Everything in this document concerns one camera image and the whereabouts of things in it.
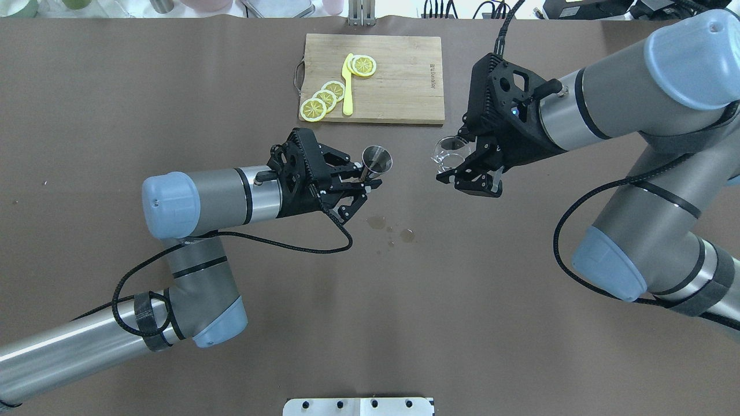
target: liquid droplet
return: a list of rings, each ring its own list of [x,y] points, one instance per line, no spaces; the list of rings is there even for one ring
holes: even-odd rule
[[[367,221],[370,228],[373,228],[373,229],[383,229],[386,226],[386,217],[383,217],[381,215],[370,217],[366,219],[365,221]]]
[[[401,240],[403,240],[404,243],[411,243],[414,238],[416,238],[416,235],[414,235],[414,232],[410,229],[404,229],[401,232]]]

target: wooden cutting board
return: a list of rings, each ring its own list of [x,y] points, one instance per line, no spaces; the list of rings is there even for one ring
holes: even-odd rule
[[[352,115],[342,114],[340,102],[319,122],[444,123],[442,40],[438,37],[309,33],[300,103],[311,98],[327,81],[344,83],[342,65],[348,53],[372,56],[377,70],[368,78],[352,77]]]

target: green cup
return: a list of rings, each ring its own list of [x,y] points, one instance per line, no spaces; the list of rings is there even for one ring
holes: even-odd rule
[[[34,17],[36,12],[36,0],[0,0],[0,17]]]
[[[61,0],[62,3],[64,3],[65,6],[69,7],[72,10],[80,10],[84,9],[93,0]]]

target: brown table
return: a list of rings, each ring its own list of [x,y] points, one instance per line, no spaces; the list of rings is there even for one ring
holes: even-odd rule
[[[440,416],[737,414],[738,344],[699,320],[590,293],[552,258],[560,215],[624,175],[640,138],[516,168],[501,199],[464,195],[434,180],[429,156],[457,131],[471,65],[500,23],[344,24],[0,21],[0,343],[108,301],[119,276],[160,249],[141,212],[148,176],[262,164],[296,125],[353,155],[381,144],[395,162],[349,224],[350,252],[226,239],[250,321],[239,337],[208,350],[184,341],[42,395],[17,415],[268,416],[289,397],[373,394],[434,397]],[[506,55],[558,77],[654,28],[516,21]],[[306,33],[442,36],[447,123],[299,123],[292,79]],[[572,219],[566,253],[604,202]],[[735,254],[739,203],[729,190],[697,229]],[[369,226],[377,215],[392,231]],[[321,214],[245,228],[296,244],[343,242]],[[413,242],[400,238],[404,229]],[[127,291],[168,285],[156,264]]]

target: blue joint cap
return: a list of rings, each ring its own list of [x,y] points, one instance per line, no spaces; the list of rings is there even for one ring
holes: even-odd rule
[[[246,328],[246,323],[246,312],[240,296],[192,340],[200,348],[208,348],[239,335]]]
[[[573,267],[592,284],[626,302],[648,290],[648,284],[632,260],[608,235],[588,227],[573,255]]]
[[[141,185],[141,203],[149,232],[160,240],[187,237],[201,216],[195,182],[182,172],[147,178]]]
[[[740,21],[709,10],[653,32],[645,63],[656,84],[695,110],[717,110],[740,99]]]

